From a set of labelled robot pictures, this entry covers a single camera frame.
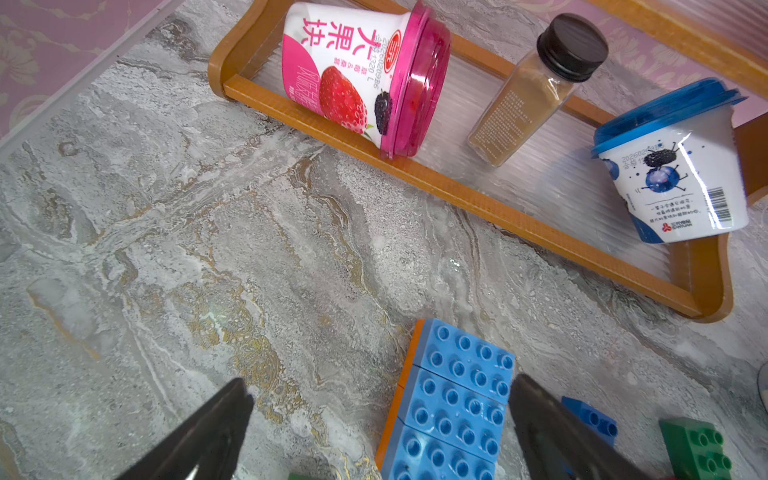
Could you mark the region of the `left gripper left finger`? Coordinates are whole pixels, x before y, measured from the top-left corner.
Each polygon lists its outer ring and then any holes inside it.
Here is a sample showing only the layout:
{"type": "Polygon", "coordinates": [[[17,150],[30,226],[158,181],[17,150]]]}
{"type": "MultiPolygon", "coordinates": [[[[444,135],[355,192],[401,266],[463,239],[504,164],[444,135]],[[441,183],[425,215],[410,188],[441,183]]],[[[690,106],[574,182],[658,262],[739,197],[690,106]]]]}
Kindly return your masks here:
{"type": "Polygon", "coordinates": [[[231,479],[238,466],[254,398],[234,378],[121,479],[231,479]]]}

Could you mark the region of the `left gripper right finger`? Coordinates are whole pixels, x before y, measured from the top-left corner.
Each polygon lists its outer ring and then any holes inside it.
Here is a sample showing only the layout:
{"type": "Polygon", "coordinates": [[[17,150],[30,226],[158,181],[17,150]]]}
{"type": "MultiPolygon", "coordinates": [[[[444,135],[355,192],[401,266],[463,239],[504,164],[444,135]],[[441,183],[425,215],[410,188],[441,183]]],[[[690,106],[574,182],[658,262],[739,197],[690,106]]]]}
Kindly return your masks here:
{"type": "Polygon", "coordinates": [[[510,387],[509,410],[532,479],[647,479],[527,374],[510,387]]]}

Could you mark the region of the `dark blue brick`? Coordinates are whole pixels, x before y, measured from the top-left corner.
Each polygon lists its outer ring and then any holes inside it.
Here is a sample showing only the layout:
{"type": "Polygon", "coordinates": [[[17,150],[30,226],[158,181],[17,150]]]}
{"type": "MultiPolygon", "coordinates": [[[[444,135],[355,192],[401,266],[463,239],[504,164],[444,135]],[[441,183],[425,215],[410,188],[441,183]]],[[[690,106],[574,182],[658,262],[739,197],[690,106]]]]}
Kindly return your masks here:
{"type": "Polygon", "coordinates": [[[611,447],[614,446],[618,436],[618,425],[613,418],[575,398],[563,396],[561,403],[603,441],[611,447]]]}

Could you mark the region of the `light blue brick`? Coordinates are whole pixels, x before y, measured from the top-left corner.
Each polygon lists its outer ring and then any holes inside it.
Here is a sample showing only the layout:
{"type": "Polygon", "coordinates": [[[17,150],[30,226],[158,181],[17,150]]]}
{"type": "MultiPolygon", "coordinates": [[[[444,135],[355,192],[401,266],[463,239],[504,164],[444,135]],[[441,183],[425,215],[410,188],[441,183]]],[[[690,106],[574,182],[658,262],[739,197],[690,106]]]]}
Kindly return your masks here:
{"type": "Polygon", "coordinates": [[[515,355],[439,319],[424,319],[414,364],[444,379],[506,403],[515,355]]]}
{"type": "Polygon", "coordinates": [[[405,425],[483,458],[498,460],[502,405],[425,369],[411,369],[398,418],[405,425]]]}
{"type": "Polygon", "coordinates": [[[394,480],[493,480],[495,465],[396,420],[381,476],[394,480]]]}

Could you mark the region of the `orange brick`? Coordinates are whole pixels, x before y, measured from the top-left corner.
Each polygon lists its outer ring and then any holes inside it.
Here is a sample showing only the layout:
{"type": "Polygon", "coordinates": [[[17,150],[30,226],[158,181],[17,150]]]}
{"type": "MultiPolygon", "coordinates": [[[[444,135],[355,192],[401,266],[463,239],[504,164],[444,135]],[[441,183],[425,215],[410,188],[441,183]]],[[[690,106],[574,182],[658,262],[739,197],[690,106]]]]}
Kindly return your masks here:
{"type": "Polygon", "coordinates": [[[383,464],[386,458],[390,438],[391,438],[396,420],[398,419],[398,412],[399,412],[400,404],[403,398],[403,394],[404,394],[404,388],[401,385],[397,385],[395,388],[392,404],[387,415],[381,440],[379,442],[376,455],[375,455],[375,462],[379,471],[383,470],[383,464]]]}
{"type": "Polygon", "coordinates": [[[416,322],[415,327],[413,329],[411,341],[409,343],[409,347],[406,353],[404,365],[398,380],[398,385],[402,388],[405,388],[407,385],[407,381],[410,376],[410,370],[414,364],[414,357],[418,350],[420,336],[421,336],[421,332],[424,327],[424,324],[425,324],[425,320],[420,319],[416,322]]]}

